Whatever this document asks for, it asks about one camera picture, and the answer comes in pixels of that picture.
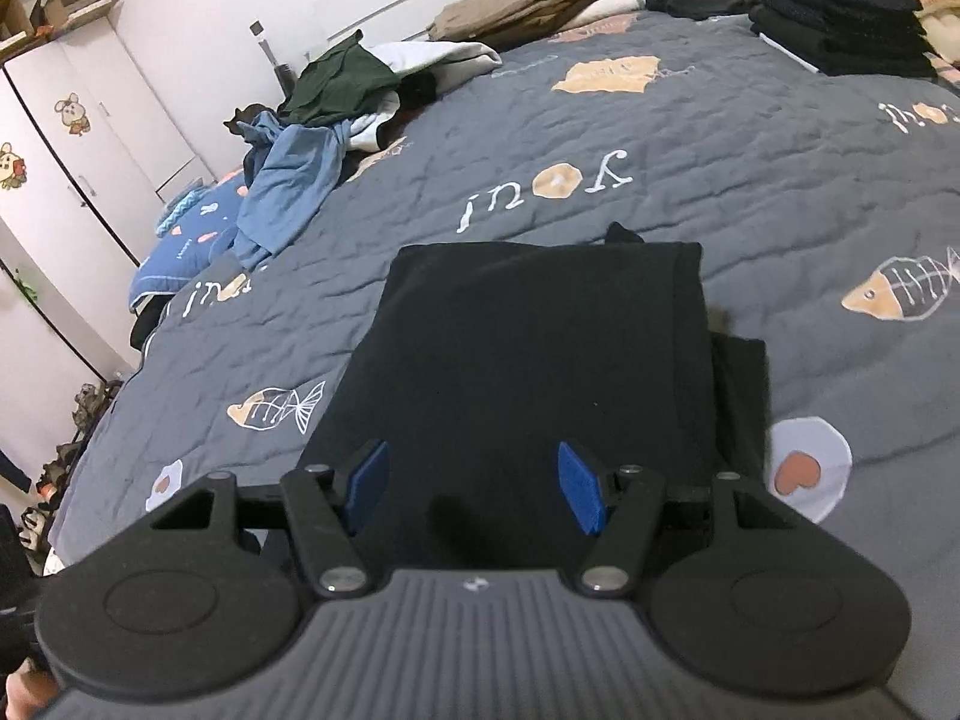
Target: gray bedspread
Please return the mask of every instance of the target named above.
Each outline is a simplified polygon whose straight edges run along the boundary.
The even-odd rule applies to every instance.
[[[56,552],[75,562],[137,519],[176,461],[184,485],[294,466],[400,247],[592,242],[617,220],[702,242],[707,301],[768,344],[774,419],[819,416],[846,437],[853,472],[824,526],[910,599],[894,690],[954,717],[960,100],[811,74],[741,18],[644,13],[504,60],[333,191],[265,269],[246,279],[228,254],[174,298],[83,456]],[[845,308],[877,274],[902,283]]]

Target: wardrobe handle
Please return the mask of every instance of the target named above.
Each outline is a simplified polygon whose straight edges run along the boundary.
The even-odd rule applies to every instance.
[[[70,190],[70,194],[75,194],[77,199],[80,201],[80,208],[86,208],[88,203],[83,199],[83,195],[77,191],[77,188],[73,184],[67,184],[66,188]]]
[[[78,180],[83,181],[83,186],[85,187],[87,194],[89,194],[91,197],[97,196],[97,191],[93,188],[93,186],[90,185],[90,182],[86,180],[85,176],[78,174],[77,178]]]

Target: cartoon mouse sticker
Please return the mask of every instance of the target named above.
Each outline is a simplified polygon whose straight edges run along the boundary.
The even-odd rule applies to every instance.
[[[27,166],[9,143],[0,146],[0,189],[17,189],[27,183]]]
[[[86,108],[80,105],[76,92],[71,92],[66,100],[60,100],[54,105],[54,110],[61,115],[64,127],[71,135],[83,137],[85,132],[90,132],[90,119],[86,117]]]

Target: fish skeleton print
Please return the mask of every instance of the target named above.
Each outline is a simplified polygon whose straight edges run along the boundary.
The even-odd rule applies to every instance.
[[[918,322],[936,311],[960,282],[960,255],[947,249],[947,264],[932,257],[891,257],[841,301],[849,311],[875,319]]]
[[[277,386],[267,386],[252,394],[243,403],[227,406],[227,416],[240,427],[250,430],[272,430],[277,425],[294,415],[296,427],[306,436],[310,416],[323,397],[323,385],[326,381],[313,386],[304,399],[296,394],[295,389],[280,389]]]

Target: cardboard box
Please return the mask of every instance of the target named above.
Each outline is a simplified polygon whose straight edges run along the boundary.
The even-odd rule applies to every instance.
[[[0,64],[34,47],[34,26],[20,0],[0,0]]]
[[[54,36],[103,18],[119,0],[47,0],[43,6]]]

